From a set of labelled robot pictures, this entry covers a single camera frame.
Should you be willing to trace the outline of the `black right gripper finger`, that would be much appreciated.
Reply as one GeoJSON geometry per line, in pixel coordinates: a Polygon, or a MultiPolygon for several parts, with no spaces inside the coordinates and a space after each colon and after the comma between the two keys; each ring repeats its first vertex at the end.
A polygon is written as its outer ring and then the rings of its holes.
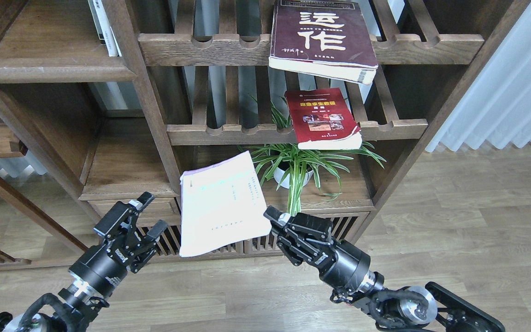
{"type": "Polygon", "coordinates": [[[289,220],[289,229],[312,236],[330,236],[332,226],[330,220],[305,213],[297,213],[289,220]]]}
{"type": "Polygon", "coordinates": [[[293,217],[289,213],[282,212],[274,206],[268,206],[264,213],[264,217],[270,220],[272,231],[284,230],[289,223],[292,223],[293,220],[293,217]]]}

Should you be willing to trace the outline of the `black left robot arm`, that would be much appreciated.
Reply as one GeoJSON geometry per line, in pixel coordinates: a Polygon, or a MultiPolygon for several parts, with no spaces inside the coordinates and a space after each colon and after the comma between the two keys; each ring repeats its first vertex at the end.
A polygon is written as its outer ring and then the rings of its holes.
{"type": "Polygon", "coordinates": [[[107,299],[127,276],[137,273],[157,252],[157,240],[168,227],[160,220],[145,235],[136,221],[153,201],[143,193],[128,203],[116,202],[95,225],[101,244],[91,246],[69,269],[74,282],[56,296],[42,295],[20,316],[0,313],[0,332],[84,332],[107,299]]]}

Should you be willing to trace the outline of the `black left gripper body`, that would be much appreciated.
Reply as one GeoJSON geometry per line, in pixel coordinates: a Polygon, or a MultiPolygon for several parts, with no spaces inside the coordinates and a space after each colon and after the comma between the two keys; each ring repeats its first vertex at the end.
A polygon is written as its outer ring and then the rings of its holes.
{"type": "Polygon", "coordinates": [[[103,242],[87,250],[68,271],[74,282],[68,288],[70,298],[111,296],[127,271],[137,273],[157,252],[157,242],[143,243],[135,224],[118,236],[101,236],[103,242]]]}

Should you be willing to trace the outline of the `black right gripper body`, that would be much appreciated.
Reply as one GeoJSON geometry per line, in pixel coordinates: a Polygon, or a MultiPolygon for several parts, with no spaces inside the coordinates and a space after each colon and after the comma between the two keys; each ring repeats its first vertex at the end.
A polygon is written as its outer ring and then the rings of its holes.
{"type": "Polygon", "coordinates": [[[370,256],[345,240],[314,235],[288,227],[276,227],[277,245],[295,266],[307,263],[319,271],[319,278],[340,296],[369,294],[372,290],[370,256]]]}

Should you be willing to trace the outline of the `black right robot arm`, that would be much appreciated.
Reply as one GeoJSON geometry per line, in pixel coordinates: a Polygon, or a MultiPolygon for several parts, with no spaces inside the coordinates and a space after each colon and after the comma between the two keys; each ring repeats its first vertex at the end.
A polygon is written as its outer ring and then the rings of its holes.
{"type": "Polygon", "coordinates": [[[447,332],[503,332],[502,323],[463,298],[438,285],[405,286],[390,290],[384,276],[373,272],[370,256],[332,235],[330,220],[298,213],[291,216],[270,206],[277,245],[295,266],[318,269],[319,278],[332,288],[330,300],[360,309],[384,332],[425,332],[438,321],[447,332]]]}

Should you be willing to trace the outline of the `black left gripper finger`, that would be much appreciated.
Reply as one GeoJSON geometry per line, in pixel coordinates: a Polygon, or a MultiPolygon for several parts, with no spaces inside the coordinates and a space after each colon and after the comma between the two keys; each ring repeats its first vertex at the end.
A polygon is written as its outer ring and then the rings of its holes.
{"type": "Polygon", "coordinates": [[[139,198],[128,203],[116,202],[114,206],[95,225],[94,231],[99,236],[118,236],[124,229],[129,231],[139,215],[155,199],[150,192],[144,192],[139,198]]]}
{"type": "Polygon", "coordinates": [[[156,242],[157,239],[164,233],[166,228],[168,228],[168,223],[163,220],[159,220],[153,227],[144,226],[146,228],[146,233],[142,238],[143,243],[152,243],[156,242]]]}

